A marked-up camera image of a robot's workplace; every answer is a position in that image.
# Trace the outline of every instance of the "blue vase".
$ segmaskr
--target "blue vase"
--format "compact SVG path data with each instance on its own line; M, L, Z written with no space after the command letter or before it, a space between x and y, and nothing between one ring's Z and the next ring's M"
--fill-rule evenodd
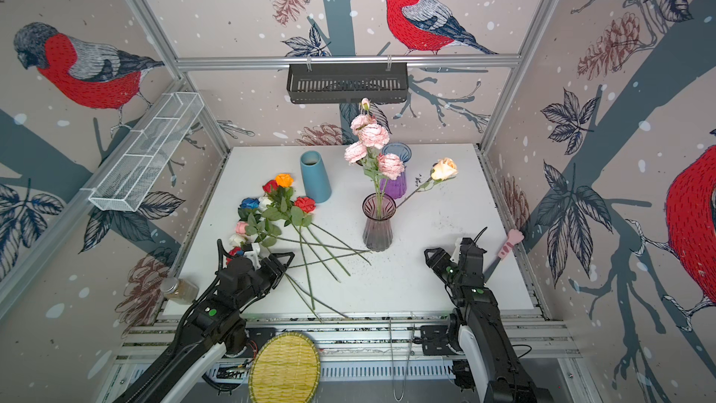
M331 197L331 183L318 152L306 151L301 155L301 176L304 178L306 196L317 204L326 202Z

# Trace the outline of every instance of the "bird illustration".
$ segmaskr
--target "bird illustration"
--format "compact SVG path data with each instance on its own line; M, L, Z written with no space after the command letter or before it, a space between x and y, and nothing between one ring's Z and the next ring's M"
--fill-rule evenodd
M716 129L711 131L716 136ZM699 303L685 310L671 296L662 299L673 303L686 318L680 327L691 331L691 318L699 310L716 306L716 145L709 147L696 161L681 172L669 187L666 201L669 241L658 243L644 237L639 222L627 219L637 227L644 244L666 250L681 262L685 271L699 285L704 295Z
M495 52L478 44L438 0L386 0L388 28L397 40L413 50L437 51L448 46L469 46L488 55Z
M33 22L15 34L17 58L23 67L37 67L42 76L75 103L94 109L116 109L122 123L122 106L135 95L149 70L164 66L147 56L132 55L116 47L88 43L62 34L46 23Z

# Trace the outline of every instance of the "white wire basket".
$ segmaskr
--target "white wire basket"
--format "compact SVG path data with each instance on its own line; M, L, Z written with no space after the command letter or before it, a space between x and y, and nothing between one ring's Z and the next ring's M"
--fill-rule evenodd
M139 137L89 197L100 210L136 212L204 108L194 92L175 92L164 98L157 115L136 131Z

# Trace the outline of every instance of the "jar lid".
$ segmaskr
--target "jar lid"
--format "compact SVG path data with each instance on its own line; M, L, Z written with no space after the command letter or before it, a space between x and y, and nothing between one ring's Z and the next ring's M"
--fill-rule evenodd
M174 291L176 291L178 286L179 279L177 279L176 277L167 277L162 281L162 284L159 285L159 290L165 294L173 293Z

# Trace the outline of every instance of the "vase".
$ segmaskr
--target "vase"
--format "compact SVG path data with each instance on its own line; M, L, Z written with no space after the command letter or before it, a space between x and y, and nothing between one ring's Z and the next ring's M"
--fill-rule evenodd
M378 206L378 195L373 193L363 201L363 213L367 217L363 229L363 243L375 252L386 250L393 243L393 229L390 218L395 215L395 201L387 195Z
M393 142L383 147L381 152L382 154L396 154L405 166L405 171L397 179L383 179L380 184L385 194L396 200L407 192L407 161L410 160L412 151L406 144Z
M306 151L301 155L301 176L304 180L306 196L317 204L331 197L331 183L328 181L323 158L316 151Z

